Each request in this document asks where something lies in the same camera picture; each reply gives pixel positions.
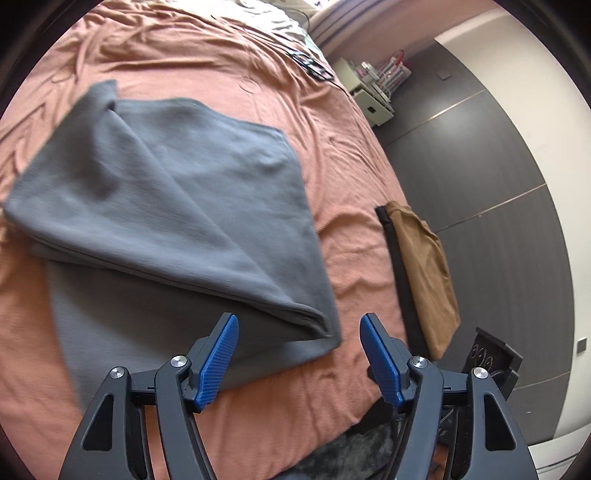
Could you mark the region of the striped paper bag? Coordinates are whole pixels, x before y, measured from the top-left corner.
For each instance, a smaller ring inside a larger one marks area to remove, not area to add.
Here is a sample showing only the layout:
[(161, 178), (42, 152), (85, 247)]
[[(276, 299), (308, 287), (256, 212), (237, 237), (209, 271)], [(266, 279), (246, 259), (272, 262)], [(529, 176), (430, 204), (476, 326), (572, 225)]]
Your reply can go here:
[(389, 96), (412, 75), (411, 70), (405, 65), (404, 60), (405, 51), (398, 50), (378, 70), (377, 84)]

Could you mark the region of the tan folded garment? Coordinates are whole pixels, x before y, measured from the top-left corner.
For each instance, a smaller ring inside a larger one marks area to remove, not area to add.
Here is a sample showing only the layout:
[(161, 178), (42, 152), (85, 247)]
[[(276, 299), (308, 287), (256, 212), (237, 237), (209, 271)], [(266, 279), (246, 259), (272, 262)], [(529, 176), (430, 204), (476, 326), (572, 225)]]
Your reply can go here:
[(394, 273), (411, 353), (443, 358), (461, 319), (443, 245), (427, 222), (391, 201), (376, 208)]

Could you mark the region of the dark grey wardrobe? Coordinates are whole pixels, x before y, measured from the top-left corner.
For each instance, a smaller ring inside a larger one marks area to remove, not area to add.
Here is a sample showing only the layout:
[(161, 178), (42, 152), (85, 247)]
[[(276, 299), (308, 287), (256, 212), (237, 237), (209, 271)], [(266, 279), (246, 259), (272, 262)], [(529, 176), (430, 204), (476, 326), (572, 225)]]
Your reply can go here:
[(409, 60), (377, 137), (415, 213), (441, 239), (461, 323), (442, 359), (461, 368), (478, 329), (523, 358), (510, 406), (526, 440), (556, 433), (572, 361), (574, 297), (550, 191), (493, 95), (437, 42)]

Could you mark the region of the white bedside drawer cabinet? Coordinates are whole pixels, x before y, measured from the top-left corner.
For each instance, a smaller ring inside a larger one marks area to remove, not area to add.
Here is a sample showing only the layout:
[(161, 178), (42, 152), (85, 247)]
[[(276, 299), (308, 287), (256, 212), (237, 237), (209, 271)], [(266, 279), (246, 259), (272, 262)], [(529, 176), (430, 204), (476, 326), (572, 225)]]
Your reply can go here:
[(370, 127), (382, 126), (394, 118), (389, 98), (377, 88), (373, 77), (367, 82), (363, 81), (355, 67), (342, 58), (332, 63), (332, 70), (362, 110)]

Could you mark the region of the grey t-shirt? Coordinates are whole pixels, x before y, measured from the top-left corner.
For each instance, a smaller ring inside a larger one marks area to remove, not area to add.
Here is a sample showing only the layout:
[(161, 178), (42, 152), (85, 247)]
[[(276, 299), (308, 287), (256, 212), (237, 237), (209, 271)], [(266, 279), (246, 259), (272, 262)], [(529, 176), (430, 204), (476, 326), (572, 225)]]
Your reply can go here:
[(279, 129), (193, 99), (92, 85), (15, 182), (8, 221), (46, 262), (79, 402), (107, 371), (159, 367), (239, 322), (224, 388), (325, 356), (342, 340), (304, 191)]

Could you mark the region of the terracotta bed blanket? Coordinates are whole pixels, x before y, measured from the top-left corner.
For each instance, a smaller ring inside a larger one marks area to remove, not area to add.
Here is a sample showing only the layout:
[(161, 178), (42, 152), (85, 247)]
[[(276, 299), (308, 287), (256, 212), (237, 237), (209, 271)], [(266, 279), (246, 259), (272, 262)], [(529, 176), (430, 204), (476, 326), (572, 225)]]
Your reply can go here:
[(1, 120), (1, 190), (77, 99), (115, 80), (129, 99), (186, 97), (287, 135), (303, 170), (342, 344), (318, 360), (219, 394), (197, 417), (216, 476), (269, 479), (360, 421), (379, 398), (359, 338), (363, 314), (404, 333), (375, 209), (403, 201), (374, 132), (349, 96), (305, 75), (283, 40), (238, 20), (165, 3), (106, 1), (40, 60)]

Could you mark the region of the black metal frame rack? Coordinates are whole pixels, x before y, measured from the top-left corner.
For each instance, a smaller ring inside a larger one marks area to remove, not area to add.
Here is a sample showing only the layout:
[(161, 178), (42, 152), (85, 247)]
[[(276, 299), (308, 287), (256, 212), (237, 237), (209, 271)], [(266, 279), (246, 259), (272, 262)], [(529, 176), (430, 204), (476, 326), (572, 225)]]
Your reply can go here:
[(308, 56), (308, 54), (298, 51), (288, 51), (287, 55), (312, 79), (318, 82), (332, 82), (335, 80), (335, 75), (331, 71), (319, 63), (318, 60)]

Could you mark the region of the cream bed sheet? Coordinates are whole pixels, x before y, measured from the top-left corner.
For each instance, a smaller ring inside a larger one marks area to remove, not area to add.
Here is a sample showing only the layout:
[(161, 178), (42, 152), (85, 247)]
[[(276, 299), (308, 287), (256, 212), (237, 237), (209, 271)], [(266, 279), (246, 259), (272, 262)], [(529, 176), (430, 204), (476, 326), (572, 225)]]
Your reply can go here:
[(314, 45), (308, 30), (315, 10), (304, 1), (168, 1), (186, 13), (242, 22), (246, 26)]

